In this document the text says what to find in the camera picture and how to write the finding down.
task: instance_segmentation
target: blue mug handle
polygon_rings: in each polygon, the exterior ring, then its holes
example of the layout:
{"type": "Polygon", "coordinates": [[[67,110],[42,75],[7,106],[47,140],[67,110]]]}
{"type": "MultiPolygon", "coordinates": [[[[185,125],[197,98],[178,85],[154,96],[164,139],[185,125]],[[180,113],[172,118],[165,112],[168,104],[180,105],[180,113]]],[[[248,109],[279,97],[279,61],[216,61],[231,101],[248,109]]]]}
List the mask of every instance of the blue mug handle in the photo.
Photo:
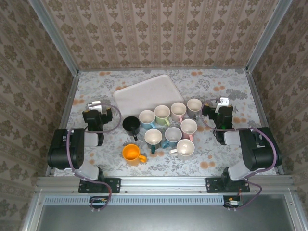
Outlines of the blue mug handle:
{"type": "Polygon", "coordinates": [[[162,144],[162,148],[167,148],[170,146],[170,143],[166,140],[165,142],[163,142],[162,144]]]}
{"type": "Polygon", "coordinates": [[[151,145],[151,153],[152,153],[152,154],[155,153],[155,145],[151,145]]]}

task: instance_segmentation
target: white tray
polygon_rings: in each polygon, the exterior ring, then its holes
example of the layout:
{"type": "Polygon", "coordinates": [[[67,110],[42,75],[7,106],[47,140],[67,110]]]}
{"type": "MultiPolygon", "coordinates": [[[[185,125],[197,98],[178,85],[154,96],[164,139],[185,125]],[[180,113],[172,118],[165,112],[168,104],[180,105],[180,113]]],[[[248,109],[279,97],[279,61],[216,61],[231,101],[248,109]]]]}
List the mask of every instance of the white tray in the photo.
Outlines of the white tray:
{"type": "Polygon", "coordinates": [[[159,105],[170,108],[173,103],[184,102],[168,75],[160,75],[117,90],[114,99],[123,118],[131,115],[138,117],[143,110],[154,111],[159,105]]]}

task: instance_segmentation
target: damask wallpaper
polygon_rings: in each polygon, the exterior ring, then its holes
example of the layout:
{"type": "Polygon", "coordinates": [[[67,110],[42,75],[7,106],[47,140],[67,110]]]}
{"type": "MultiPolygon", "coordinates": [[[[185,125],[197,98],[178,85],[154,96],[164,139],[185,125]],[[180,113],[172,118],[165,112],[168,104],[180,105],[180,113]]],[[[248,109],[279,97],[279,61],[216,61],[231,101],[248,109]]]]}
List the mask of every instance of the damask wallpaper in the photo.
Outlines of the damask wallpaper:
{"type": "Polygon", "coordinates": [[[278,0],[42,0],[81,70],[244,67],[278,0]]]}
{"type": "Polygon", "coordinates": [[[0,230],[18,230],[72,76],[30,4],[0,0],[0,230]]]}
{"type": "Polygon", "coordinates": [[[253,76],[308,214],[308,1],[293,0],[253,76]]]}

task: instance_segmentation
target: black mug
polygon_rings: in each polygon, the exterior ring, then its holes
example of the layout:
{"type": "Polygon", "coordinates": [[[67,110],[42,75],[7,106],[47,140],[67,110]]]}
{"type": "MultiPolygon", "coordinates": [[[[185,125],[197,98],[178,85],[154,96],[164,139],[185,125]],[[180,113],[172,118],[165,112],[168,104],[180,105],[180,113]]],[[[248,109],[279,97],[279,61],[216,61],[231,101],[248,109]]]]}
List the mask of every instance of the black mug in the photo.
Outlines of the black mug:
{"type": "Polygon", "coordinates": [[[123,128],[126,133],[130,136],[133,136],[137,140],[137,134],[140,131],[140,121],[137,117],[129,116],[123,120],[123,128]]]}

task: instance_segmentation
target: orange mug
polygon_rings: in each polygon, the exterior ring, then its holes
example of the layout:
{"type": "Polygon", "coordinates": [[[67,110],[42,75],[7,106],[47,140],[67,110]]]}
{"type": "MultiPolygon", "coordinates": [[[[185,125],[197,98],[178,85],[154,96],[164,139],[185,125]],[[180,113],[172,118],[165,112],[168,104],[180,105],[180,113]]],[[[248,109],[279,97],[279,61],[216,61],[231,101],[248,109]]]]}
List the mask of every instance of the orange mug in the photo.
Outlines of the orange mug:
{"type": "Polygon", "coordinates": [[[147,162],[147,158],[140,154],[140,149],[135,144],[129,144],[123,149],[123,157],[129,165],[138,165],[139,162],[147,162]]]}

